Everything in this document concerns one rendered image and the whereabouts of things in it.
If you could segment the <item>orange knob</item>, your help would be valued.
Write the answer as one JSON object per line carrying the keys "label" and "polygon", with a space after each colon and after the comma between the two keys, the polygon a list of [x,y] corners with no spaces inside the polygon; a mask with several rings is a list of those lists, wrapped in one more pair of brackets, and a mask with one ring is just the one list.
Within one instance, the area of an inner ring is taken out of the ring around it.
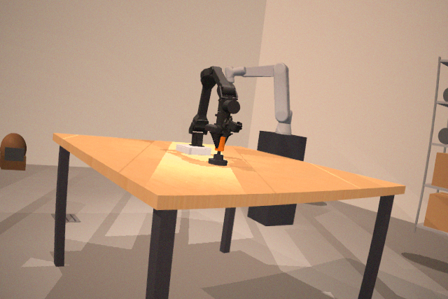
{"label": "orange knob", "polygon": [[224,151],[224,148],[225,148],[225,137],[221,137],[219,147],[218,148],[215,147],[215,151]]}

